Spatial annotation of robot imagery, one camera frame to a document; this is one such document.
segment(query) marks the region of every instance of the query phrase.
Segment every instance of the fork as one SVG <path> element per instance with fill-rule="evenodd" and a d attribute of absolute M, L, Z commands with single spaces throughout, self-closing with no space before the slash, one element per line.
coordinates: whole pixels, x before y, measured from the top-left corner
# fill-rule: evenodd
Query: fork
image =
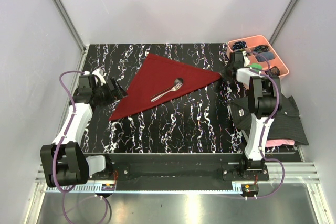
<path fill-rule="evenodd" d="M 177 91 L 178 89 L 180 89 L 180 87 L 182 87 L 183 85 L 183 80 L 181 78 L 178 78 L 178 83 L 176 83 L 171 89 L 163 92 L 162 94 L 159 94 L 157 96 L 155 96 L 151 102 L 155 102 L 156 100 L 160 99 L 161 97 L 163 97 L 165 94 L 171 92 L 171 91 Z"/>

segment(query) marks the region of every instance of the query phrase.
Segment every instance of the red triangular cloth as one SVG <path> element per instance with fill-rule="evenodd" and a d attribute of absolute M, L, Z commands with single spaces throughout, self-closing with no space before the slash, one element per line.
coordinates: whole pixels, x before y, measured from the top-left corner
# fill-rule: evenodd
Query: red triangular cloth
<path fill-rule="evenodd" d="M 179 90 L 169 92 L 157 101 L 151 102 L 152 96 L 174 85 L 177 78 L 183 79 L 183 85 Z M 127 89 L 128 96 L 121 99 L 110 121 L 151 109 L 161 103 L 205 87 L 219 78 L 220 74 L 217 72 L 148 54 Z"/>

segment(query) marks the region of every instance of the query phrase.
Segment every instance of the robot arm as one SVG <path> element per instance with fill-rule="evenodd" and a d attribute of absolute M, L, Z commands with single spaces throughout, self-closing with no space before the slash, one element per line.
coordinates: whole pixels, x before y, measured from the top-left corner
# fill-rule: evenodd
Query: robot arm
<path fill-rule="evenodd" d="M 280 90 L 280 79 L 278 76 L 272 76 L 277 87 L 274 87 L 272 82 L 268 80 L 261 71 L 253 70 L 244 67 L 245 52 L 234 52 L 230 54 L 230 61 L 222 73 L 222 76 L 229 80 L 236 80 L 247 86 L 248 91 L 248 109 L 251 113 L 251 130 L 247 139 L 243 159 L 240 162 L 239 169 L 241 173 L 262 171 L 265 161 L 261 152 L 265 155 L 265 146 L 269 129 L 274 118 L 269 120 L 268 117 L 272 114 L 277 105 L 276 88 Z M 278 109 L 281 109 L 281 96 L 279 97 L 280 104 Z"/>
<path fill-rule="evenodd" d="M 52 144 L 44 145 L 40 150 L 42 166 L 49 187 L 55 187 L 52 177 L 53 157 L 56 146 L 64 136 L 67 127 L 69 127 L 67 135 L 57 156 L 56 177 L 60 186 L 85 184 L 89 176 L 105 169 L 106 160 L 103 155 L 85 158 L 80 149 L 81 139 L 96 107 L 111 104 L 126 95 L 127 93 L 114 79 L 105 81 L 101 69 L 96 69 L 92 74 L 85 72 L 79 77 L 79 85 L 73 96 L 76 106 L 75 114 L 73 115 L 73 106 L 70 105 L 67 119 L 60 133 Z M 69 126 L 68 123 L 72 116 L 72 123 Z"/>

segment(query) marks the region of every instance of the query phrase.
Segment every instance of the white wall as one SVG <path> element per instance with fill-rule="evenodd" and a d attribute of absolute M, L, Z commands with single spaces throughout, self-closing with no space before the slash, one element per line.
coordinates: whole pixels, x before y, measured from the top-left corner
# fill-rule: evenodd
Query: white wall
<path fill-rule="evenodd" d="M 80 51 L 51 0 L 0 0 L 0 49 L 0 218 L 23 223 L 39 150 L 66 102 L 58 76 Z"/>
<path fill-rule="evenodd" d="M 300 0 L 274 47 L 290 70 L 281 85 L 301 113 L 310 143 L 304 156 L 315 162 L 336 220 L 335 12 L 335 0 Z"/>
<path fill-rule="evenodd" d="M 290 0 L 62 0 L 86 44 L 269 38 Z"/>

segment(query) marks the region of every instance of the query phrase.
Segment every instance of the black marble surface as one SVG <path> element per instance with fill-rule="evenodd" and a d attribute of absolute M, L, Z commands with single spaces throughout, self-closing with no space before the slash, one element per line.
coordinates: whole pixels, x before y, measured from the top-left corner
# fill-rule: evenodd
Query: black marble surface
<path fill-rule="evenodd" d="M 148 53 L 220 72 L 226 44 L 90 45 L 84 70 L 102 68 L 127 90 Z M 211 85 L 139 114 L 109 121 L 117 103 L 96 109 L 81 142 L 86 153 L 230 153 L 244 141 L 228 103 L 245 96 L 241 84 Z"/>

